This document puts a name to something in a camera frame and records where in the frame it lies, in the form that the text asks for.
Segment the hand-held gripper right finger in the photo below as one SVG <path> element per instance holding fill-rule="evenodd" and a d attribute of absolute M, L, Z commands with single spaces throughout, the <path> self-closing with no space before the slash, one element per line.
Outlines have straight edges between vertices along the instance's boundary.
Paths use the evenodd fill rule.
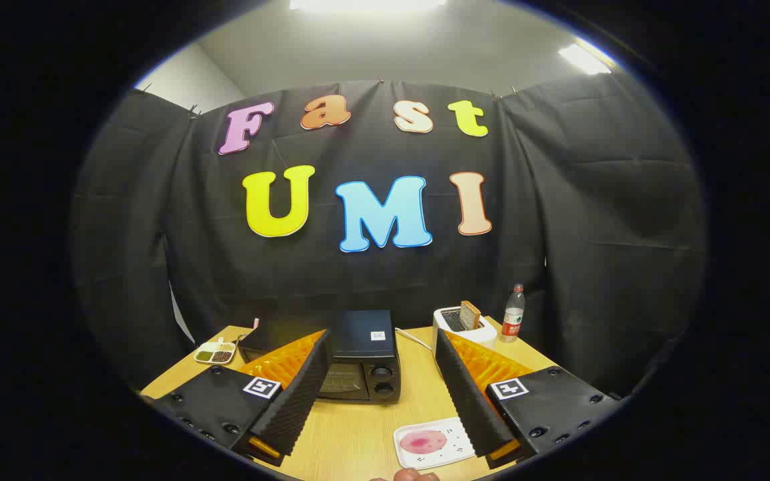
<path fill-rule="evenodd" d="M 434 352 L 475 454 L 490 468 L 557 451 L 623 406 L 558 365 L 526 367 L 451 331 L 437 333 Z"/>

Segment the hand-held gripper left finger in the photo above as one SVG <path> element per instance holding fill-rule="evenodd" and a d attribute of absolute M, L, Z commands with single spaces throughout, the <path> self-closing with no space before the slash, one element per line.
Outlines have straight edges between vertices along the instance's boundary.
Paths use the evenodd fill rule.
<path fill-rule="evenodd" d="M 154 401 L 190 432 L 239 456 L 280 466 L 302 433 L 332 363 L 329 329 L 246 363 L 205 369 Z"/>

